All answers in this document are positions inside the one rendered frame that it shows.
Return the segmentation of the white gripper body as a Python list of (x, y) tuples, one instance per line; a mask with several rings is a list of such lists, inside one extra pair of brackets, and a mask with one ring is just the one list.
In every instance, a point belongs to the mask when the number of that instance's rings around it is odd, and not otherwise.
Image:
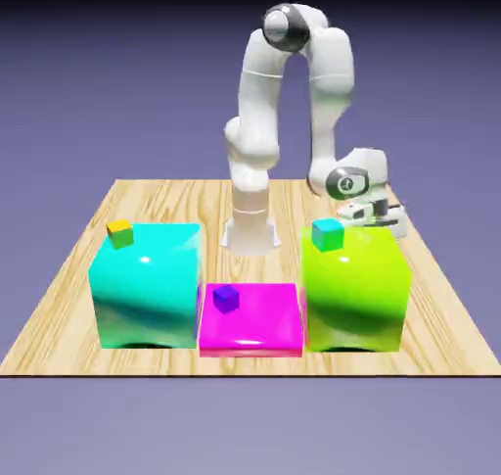
[(386, 227), (395, 239), (403, 238), (407, 234), (407, 214), (401, 205), (392, 205), (387, 208), (385, 215), (373, 216), (365, 227)]

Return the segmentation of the small cyan cube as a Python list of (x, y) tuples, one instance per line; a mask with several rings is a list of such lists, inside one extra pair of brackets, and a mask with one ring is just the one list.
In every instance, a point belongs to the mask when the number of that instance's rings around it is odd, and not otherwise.
[(344, 226), (332, 217), (316, 219), (311, 226), (311, 241), (321, 252), (341, 249), (344, 243)]

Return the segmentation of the small blue cube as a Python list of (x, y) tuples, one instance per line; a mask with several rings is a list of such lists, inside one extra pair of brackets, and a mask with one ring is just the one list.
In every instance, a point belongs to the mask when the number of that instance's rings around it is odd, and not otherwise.
[(239, 291), (231, 284), (221, 285), (213, 290), (213, 303), (219, 311), (227, 313), (239, 307)]

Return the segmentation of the small orange cube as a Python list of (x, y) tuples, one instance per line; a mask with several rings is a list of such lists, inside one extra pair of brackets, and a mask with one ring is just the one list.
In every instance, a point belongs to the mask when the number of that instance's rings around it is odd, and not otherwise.
[(108, 222), (106, 229), (109, 240), (116, 250), (134, 244), (133, 226), (128, 219), (123, 218)]

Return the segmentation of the large lime green box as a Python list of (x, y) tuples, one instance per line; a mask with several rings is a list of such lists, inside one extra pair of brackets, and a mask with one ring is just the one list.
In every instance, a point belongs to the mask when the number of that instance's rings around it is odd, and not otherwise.
[(391, 231), (348, 227), (342, 248), (322, 252), (305, 227), (300, 244), (306, 349), (398, 351), (412, 272)]

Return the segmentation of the large magenta box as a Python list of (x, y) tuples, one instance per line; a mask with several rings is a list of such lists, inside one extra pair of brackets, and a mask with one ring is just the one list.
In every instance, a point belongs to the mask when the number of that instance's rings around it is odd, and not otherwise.
[(213, 303), (208, 283), (199, 334), (205, 357), (300, 357), (303, 331), (294, 283), (234, 283), (239, 307), (223, 313)]

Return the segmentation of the large cyan box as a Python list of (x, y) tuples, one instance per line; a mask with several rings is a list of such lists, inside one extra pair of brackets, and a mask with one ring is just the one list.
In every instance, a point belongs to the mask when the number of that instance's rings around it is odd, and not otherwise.
[(200, 231), (197, 223), (134, 223), (131, 245), (104, 240), (88, 270), (103, 348), (196, 346)]

